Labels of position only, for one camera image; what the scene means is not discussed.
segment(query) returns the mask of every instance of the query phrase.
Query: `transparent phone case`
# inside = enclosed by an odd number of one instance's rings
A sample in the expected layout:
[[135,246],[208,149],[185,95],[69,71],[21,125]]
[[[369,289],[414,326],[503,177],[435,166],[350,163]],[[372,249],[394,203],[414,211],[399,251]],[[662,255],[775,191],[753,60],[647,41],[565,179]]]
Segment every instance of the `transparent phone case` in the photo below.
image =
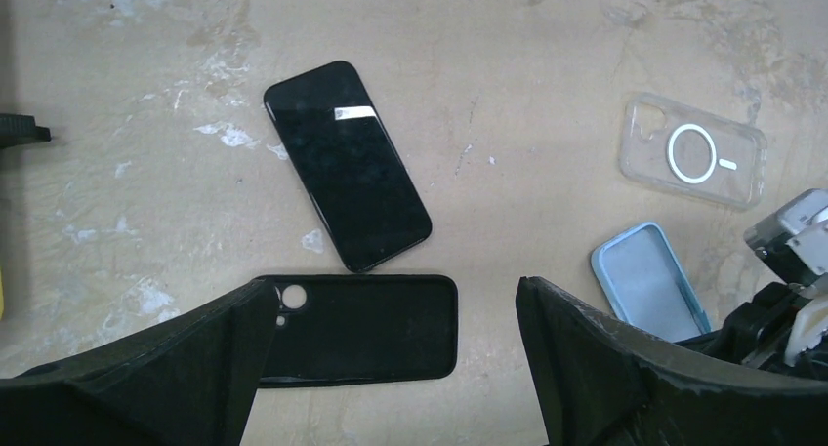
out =
[[762,131],[642,93],[627,104],[621,171],[628,178],[739,209],[759,203]]

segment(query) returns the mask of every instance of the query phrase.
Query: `blue case rim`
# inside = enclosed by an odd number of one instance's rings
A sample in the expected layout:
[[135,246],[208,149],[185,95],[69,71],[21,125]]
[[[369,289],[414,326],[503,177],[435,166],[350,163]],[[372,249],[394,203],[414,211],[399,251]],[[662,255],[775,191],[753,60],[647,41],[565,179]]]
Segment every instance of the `blue case rim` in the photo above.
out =
[[712,329],[710,326],[710,319],[707,316],[707,312],[705,312],[704,308],[702,308],[701,303],[698,301],[698,297],[696,296],[696,293],[693,290],[693,287],[690,285],[689,280],[687,280],[687,275],[684,273],[684,268],[682,267],[681,263],[679,263],[679,258],[676,257],[676,253],[673,251],[673,246],[670,245],[670,241],[667,240],[667,234],[664,233],[664,230],[661,229],[661,226],[659,226],[656,222],[644,222],[637,226],[633,226],[632,228],[622,232],[621,234],[598,246],[598,248],[596,248],[596,250],[593,251],[592,257],[590,259],[592,263],[593,273],[598,279],[600,287],[603,289],[603,293],[609,300],[609,305],[612,307],[612,311],[615,312],[615,316],[619,320],[622,320],[630,324],[630,319],[627,316],[627,313],[624,311],[624,306],[618,300],[618,294],[615,285],[613,285],[610,281],[609,275],[606,273],[606,269],[603,266],[603,255],[609,248],[617,245],[618,243],[629,238],[633,234],[648,227],[652,227],[656,231],[658,231],[658,235],[661,236],[662,241],[667,246],[667,250],[670,252],[670,257],[673,259],[673,264],[675,264],[676,268],[679,270],[679,276],[682,280],[681,282],[679,282],[682,298],[684,299],[684,302],[687,304],[687,307],[690,309],[690,314],[692,314],[693,316],[693,321],[695,321],[696,326],[699,328],[699,331],[702,334],[707,334],[711,332]]

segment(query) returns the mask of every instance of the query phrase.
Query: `smartphone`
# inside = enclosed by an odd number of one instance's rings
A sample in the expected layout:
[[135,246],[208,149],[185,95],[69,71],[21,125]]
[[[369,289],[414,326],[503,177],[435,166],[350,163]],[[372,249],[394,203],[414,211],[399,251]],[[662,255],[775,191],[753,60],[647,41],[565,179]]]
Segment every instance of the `smartphone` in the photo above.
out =
[[259,278],[282,301],[260,387],[431,380],[454,370],[457,287],[448,277]]
[[265,107],[345,267],[422,242],[432,221],[356,70],[336,61],[273,85]]

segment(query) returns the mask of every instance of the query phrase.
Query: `white ring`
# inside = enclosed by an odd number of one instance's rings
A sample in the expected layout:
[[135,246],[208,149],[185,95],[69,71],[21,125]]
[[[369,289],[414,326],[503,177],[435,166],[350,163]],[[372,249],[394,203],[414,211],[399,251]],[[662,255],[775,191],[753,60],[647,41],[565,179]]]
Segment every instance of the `white ring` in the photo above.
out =
[[[676,154],[673,151],[676,148],[676,139],[681,133],[686,131],[695,131],[701,134],[701,137],[704,138],[705,142],[707,142],[707,146],[710,148],[710,166],[707,167],[707,171],[705,171],[703,175],[697,178],[691,178],[690,176],[682,173],[682,170],[679,169],[679,165],[676,164]],[[670,140],[667,142],[667,162],[670,163],[670,169],[673,170],[673,174],[680,180],[688,184],[701,184],[709,180],[710,177],[713,176],[713,170],[716,169],[716,146],[713,144],[713,139],[710,137],[710,134],[708,134],[703,127],[697,124],[684,124],[673,131],[673,135],[670,136]]]

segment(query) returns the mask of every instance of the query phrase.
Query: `beige surface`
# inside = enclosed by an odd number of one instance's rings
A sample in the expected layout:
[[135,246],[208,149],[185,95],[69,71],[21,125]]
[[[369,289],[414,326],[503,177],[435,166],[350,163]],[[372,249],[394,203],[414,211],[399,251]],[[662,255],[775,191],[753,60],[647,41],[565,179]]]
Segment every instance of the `beige surface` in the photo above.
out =
[[[329,242],[301,244],[320,222],[269,149],[261,96],[335,59],[365,81],[435,223],[380,271],[457,282],[457,369],[260,392],[246,444],[542,444],[520,276],[606,310],[589,253],[655,220],[719,324],[769,279],[744,228],[828,185],[826,0],[7,1],[0,106],[56,139],[2,153],[6,376],[264,272],[341,272]],[[740,122],[760,94],[760,206],[735,213],[625,180],[634,91]]]

